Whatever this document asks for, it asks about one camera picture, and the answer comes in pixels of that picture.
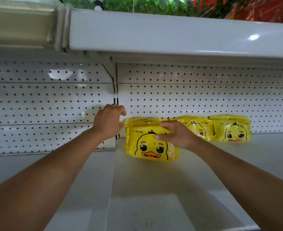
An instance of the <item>pegboard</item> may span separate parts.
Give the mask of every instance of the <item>pegboard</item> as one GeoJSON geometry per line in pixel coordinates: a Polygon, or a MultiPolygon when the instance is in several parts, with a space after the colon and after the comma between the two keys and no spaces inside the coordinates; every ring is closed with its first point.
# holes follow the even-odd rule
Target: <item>pegboard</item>
{"type": "MultiPolygon", "coordinates": [[[[114,103],[101,65],[0,62],[0,154],[50,152],[92,126],[114,103]]],[[[112,138],[99,149],[116,148],[112,138]]]]}
{"type": "Polygon", "coordinates": [[[72,62],[0,62],[0,82],[112,83],[102,65],[72,62]]]}
{"type": "Polygon", "coordinates": [[[283,132],[283,85],[278,85],[278,82],[283,84],[283,80],[280,80],[283,78],[282,69],[268,69],[269,74],[267,74],[266,69],[255,68],[252,71],[262,71],[262,73],[253,74],[255,80],[249,80],[246,74],[243,77],[243,71],[247,68],[243,70],[240,68],[238,73],[235,71],[239,68],[211,66],[207,68],[206,66],[192,68],[192,66],[119,64],[118,81],[122,82],[118,83],[119,104],[125,105],[127,117],[171,118],[183,115],[207,117],[228,113],[248,116],[252,121],[252,133],[283,132]],[[149,70],[149,68],[161,67],[166,70],[153,69],[152,73],[149,70]],[[199,84],[201,72],[197,73],[198,69],[211,70],[211,75],[201,74],[201,77],[207,78],[213,75],[215,78],[223,78],[222,70],[232,70],[233,73],[230,75],[232,74],[233,78],[221,79],[218,84],[216,80],[204,80],[214,84],[199,84]]]}
{"type": "MultiPolygon", "coordinates": [[[[0,126],[0,154],[51,152],[69,142],[92,124],[42,124],[0,126]]],[[[97,149],[116,148],[115,138],[101,143],[97,149]]]]}
{"type": "Polygon", "coordinates": [[[283,85],[283,69],[117,64],[118,83],[283,85]]]}
{"type": "Polygon", "coordinates": [[[92,123],[113,102],[111,83],[0,83],[0,125],[92,123]]]}

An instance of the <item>cartoon duck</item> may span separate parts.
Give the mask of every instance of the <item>cartoon duck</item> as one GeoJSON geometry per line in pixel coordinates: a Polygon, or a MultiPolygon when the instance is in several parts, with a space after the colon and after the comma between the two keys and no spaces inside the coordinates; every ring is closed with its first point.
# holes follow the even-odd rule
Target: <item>cartoon duck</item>
{"type": "Polygon", "coordinates": [[[229,126],[225,132],[224,141],[243,141],[247,140],[247,130],[236,122],[229,126]]]}
{"type": "Polygon", "coordinates": [[[207,139],[205,128],[194,120],[191,121],[191,124],[189,124],[187,128],[189,128],[194,134],[198,135],[199,137],[207,139]]]}
{"type": "Polygon", "coordinates": [[[146,159],[168,160],[167,142],[156,140],[156,133],[151,130],[148,134],[139,137],[136,144],[135,155],[146,157],[146,159]]]}

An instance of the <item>hand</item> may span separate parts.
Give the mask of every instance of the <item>hand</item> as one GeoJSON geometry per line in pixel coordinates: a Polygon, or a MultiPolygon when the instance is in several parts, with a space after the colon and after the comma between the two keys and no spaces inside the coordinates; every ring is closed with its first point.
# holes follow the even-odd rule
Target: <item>hand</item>
{"type": "Polygon", "coordinates": [[[93,128],[104,140],[117,135],[123,123],[119,122],[120,116],[126,116],[126,111],[123,105],[107,104],[98,111],[93,121],[93,128]]]}
{"type": "Polygon", "coordinates": [[[156,135],[157,140],[167,141],[177,147],[192,150],[192,146],[198,144],[199,141],[204,141],[193,132],[191,132],[185,125],[178,121],[162,121],[161,127],[171,130],[171,135],[161,134],[156,135]]]}

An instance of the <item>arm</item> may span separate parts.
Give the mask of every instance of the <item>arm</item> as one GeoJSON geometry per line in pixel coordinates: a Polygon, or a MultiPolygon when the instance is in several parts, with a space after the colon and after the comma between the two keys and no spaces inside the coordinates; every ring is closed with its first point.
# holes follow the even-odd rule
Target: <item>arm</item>
{"type": "Polygon", "coordinates": [[[156,137],[203,159],[263,231],[283,230],[283,180],[206,142],[178,121],[160,125],[172,134],[156,137]]]}
{"type": "Polygon", "coordinates": [[[0,184],[0,230],[43,230],[96,147],[119,133],[123,106],[106,105],[93,127],[0,184]]]}

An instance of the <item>duck beak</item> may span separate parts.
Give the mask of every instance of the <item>duck beak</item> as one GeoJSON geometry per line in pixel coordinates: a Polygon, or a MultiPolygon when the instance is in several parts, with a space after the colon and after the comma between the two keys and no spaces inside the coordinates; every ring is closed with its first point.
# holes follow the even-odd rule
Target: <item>duck beak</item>
{"type": "Polygon", "coordinates": [[[147,158],[156,158],[159,159],[161,155],[154,153],[153,151],[148,151],[148,152],[142,152],[141,153],[143,157],[147,158]]]}
{"type": "Polygon", "coordinates": [[[233,138],[233,139],[229,139],[228,141],[242,141],[242,140],[237,139],[237,138],[233,138]]]}

